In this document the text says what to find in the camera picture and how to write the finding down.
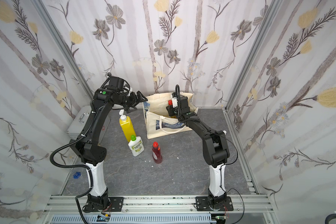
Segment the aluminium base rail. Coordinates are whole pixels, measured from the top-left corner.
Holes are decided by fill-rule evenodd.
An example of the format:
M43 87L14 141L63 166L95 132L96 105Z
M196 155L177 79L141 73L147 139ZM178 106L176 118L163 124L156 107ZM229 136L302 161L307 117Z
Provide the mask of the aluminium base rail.
M200 196L117 196L111 202L104 212L104 224L278 223L266 195L230 195L218 211Z

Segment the large yellow pump soap bottle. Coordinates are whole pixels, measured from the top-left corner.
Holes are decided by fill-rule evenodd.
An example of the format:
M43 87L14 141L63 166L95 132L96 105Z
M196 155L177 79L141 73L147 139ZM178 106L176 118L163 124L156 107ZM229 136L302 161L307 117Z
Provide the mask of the large yellow pump soap bottle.
M125 111L123 109L121 109L120 112L119 112L119 115L120 115L119 124L120 124L120 127L121 127L127 141L130 142L131 136L136 135L136 133L135 133L131 118L129 116L125 115L124 112Z

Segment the small blue object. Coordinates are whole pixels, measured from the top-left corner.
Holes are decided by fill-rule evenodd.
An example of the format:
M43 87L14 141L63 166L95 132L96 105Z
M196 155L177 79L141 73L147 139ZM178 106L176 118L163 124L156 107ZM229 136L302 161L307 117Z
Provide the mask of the small blue object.
M78 179L81 176L81 172L75 172L73 173L73 178Z

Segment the white bottle green cap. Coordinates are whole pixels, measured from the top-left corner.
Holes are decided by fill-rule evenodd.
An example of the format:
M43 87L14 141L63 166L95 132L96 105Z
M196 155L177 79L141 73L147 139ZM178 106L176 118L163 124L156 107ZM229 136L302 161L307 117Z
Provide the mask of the white bottle green cap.
M145 150L141 137L136 135L131 136L131 140L128 143L128 146L134 157L137 157Z

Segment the cream starry night tote bag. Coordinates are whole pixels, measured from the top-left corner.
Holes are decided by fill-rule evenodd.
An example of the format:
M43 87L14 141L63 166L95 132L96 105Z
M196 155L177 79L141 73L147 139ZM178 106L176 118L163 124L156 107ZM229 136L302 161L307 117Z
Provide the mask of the cream starry night tote bag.
M192 130L168 114L166 107L171 98L171 92L156 93L147 96L147 101L143 103L148 139Z

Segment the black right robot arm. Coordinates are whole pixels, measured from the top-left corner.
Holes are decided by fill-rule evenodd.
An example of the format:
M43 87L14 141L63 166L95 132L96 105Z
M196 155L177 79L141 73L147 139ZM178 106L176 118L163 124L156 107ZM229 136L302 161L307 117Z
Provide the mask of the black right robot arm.
M208 205L212 210L220 210L227 201L224 185L225 165L230 157L224 131L216 131L200 120L189 107L188 98L179 93L171 94L172 104L166 109L170 116L177 117L180 123L192 129L202 140L203 158L210 168Z

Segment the red dish soap bottle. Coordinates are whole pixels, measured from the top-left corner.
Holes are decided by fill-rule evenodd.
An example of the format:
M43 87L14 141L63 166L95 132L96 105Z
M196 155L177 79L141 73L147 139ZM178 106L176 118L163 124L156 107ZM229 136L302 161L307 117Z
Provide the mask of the red dish soap bottle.
M161 148L156 141L152 145L152 153L153 153L153 159L155 163L157 164L162 163Z

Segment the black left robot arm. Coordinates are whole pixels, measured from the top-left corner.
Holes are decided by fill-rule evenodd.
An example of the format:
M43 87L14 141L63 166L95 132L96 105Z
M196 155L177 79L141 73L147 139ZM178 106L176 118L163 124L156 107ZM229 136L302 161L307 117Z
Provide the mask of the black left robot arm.
M108 189L104 181L103 161L107 155L105 147L100 146L99 136L102 131L104 122L114 105L121 105L127 113L136 110L139 103L147 102L148 99L140 92L124 92L117 87L99 88L96 90L93 100L90 102L91 112L88 121L81 133L75 140L70 140L50 155L50 162L59 168L84 168L89 178L88 190L75 197L87 196L87 202L84 207L79 207L80 212L104 211L111 206L108 196ZM81 164L64 165L55 161L57 153L65 148L71 148L80 158Z

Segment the silver metal case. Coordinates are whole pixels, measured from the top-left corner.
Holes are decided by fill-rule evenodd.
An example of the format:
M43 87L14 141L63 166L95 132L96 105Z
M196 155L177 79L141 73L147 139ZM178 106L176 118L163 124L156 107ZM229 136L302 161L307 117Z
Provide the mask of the silver metal case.
M83 128L85 127L86 123L88 122L88 118L89 118L90 113L91 113L91 106L90 105L85 105L81 108L78 115L73 120L73 122L71 123L70 127L67 130L67 134L69 135L69 137L72 140L75 140L78 137L78 135L82 132ZM104 124L103 124L100 135L99 135L99 143L102 142L102 139L104 137L104 134L107 131L107 128L108 128L108 125L110 124L110 122L111 122L111 118L108 115Z

